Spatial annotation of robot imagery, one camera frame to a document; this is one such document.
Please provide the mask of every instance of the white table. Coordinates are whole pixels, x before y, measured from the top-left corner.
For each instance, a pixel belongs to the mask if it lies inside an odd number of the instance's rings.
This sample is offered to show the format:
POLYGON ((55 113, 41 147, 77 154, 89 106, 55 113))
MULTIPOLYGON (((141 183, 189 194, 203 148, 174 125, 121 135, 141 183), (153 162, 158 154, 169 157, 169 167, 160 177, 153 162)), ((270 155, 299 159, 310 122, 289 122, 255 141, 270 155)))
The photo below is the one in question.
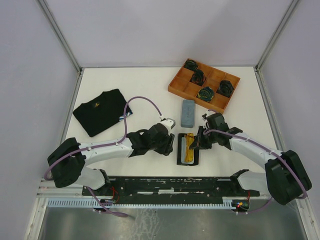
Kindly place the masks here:
MULTIPOLYGON (((229 127, 238 127, 250 137, 275 148, 275 141, 267 113, 260 94, 253 67, 217 67, 241 78, 224 118, 229 127)), ((180 126, 183 99, 168 92, 168 85, 178 72, 178 67, 134 67, 134 68, 86 68, 83 73, 74 109, 104 91, 120 89, 126 100, 144 96, 160 108, 166 117, 176 120, 173 133, 176 135, 173 152, 169 156, 149 151, 143 156, 115 158, 90 165, 104 169, 109 176, 180 176, 180 177, 229 177, 241 169, 264 172, 257 164, 230 151, 217 143, 210 150, 201 150, 198 166, 177 165, 178 133, 194 133, 203 124, 201 115, 205 108, 196 105, 194 128, 180 126)), ((133 115, 127 118, 128 132, 148 129, 159 122, 156 109, 143 99, 129 104, 133 115)), ((89 137, 74 116, 67 131, 67 138, 76 137, 78 142, 101 142, 123 136, 124 123, 120 122, 104 132, 89 137)))

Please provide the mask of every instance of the white wall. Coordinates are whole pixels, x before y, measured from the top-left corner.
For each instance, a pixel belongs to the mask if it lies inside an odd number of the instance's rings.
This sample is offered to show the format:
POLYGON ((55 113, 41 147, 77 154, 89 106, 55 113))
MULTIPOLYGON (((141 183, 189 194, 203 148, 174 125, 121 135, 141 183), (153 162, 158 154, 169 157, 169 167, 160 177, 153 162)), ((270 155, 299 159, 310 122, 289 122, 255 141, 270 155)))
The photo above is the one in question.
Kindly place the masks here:
POLYGON ((82 67, 256 65, 292 0, 47 0, 82 67))
POLYGON ((284 143, 295 150, 320 223, 320 1, 299 4, 262 69, 284 143))
POLYGON ((34 0, 0 1, 0 239, 23 239, 76 71, 34 0))

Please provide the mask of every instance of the folded black shirt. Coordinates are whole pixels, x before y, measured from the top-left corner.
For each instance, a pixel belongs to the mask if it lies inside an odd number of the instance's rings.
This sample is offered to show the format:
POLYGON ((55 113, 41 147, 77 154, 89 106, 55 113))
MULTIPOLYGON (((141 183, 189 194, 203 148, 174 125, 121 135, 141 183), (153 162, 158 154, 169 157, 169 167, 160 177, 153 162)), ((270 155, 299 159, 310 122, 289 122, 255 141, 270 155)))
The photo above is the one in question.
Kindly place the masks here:
MULTIPOLYGON (((124 119, 126 104, 119 89, 113 89, 102 92, 87 103, 82 103, 73 111, 73 115, 88 135, 94 137, 124 119)), ((132 111, 128 106, 126 116, 131 114, 132 111)))

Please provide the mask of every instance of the wooden tray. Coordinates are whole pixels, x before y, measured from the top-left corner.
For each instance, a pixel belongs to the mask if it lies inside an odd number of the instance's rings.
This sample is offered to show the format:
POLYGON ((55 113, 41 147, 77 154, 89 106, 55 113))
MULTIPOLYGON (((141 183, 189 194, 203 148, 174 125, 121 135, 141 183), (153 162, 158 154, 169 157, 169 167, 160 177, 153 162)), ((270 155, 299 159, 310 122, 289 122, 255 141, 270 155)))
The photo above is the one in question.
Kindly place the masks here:
POLYGON ((237 85, 240 81, 240 77, 231 75, 227 72, 221 71, 214 67, 205 65, 201 62, 195 61, 197 64, 197 69, 203 71, 206 79, 202 86, 196 85, 190 82, 194 72, 182 66, 178 73, 175 75, 173 80, 168 86, 168 91, 175 95, 178 95, 184 99, 194 100, 196 104, 207 108, 213 109, 217 112, 224 113, 231 97, 233 96, 237 85), (234 88, 230 97, 223 96, 217 93, 218 87, 222 80, 229 80, 234 88), (214 91, 214 96, 210 102, 203 101, 197 98, 198 92, 202 89, 209 86, 214 91))

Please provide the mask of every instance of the robotic arm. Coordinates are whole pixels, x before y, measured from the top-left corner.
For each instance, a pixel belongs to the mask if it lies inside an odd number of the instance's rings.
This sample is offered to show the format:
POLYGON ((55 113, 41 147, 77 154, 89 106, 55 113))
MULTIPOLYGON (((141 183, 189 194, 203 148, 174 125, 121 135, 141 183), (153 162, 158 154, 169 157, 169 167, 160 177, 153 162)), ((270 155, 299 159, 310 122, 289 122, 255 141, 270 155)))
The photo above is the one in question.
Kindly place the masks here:
POLYGON ((144 155, 150 150, 168 156, 173 151, 175 135, 171 130, 175 125, 173 119, 164 118, 149 130, 142 129, 128 133, 119 144, 120 139, 99 143, 78 143, 74 137, 68 138, 48 157, 50 166, 70 152, 85 150, 67 157, 52 168, 54 184, 57 188, 79 184, 103 195, 111 187, 109 178, 104 170, 91 169, 87 167, 88 165, 113 158, 144 155))
POLYGON ((211 149, 212 144, 218 143, 229 150, 236 151, 257 163, 265 173, 252 172, 248 169, 234 174, 240 186, 245 190, 256 190, 260 193, 271 194, 280 204, 286 205, 303 193, 293 174, 306 191, 312 187, 311 181, 301 163, 299 156, 292 150, 282 152, 272 149, 253 140, 237 127, 229 128, 221 113, 202 116, 205 125, 200 126, 190 149, 211 149))

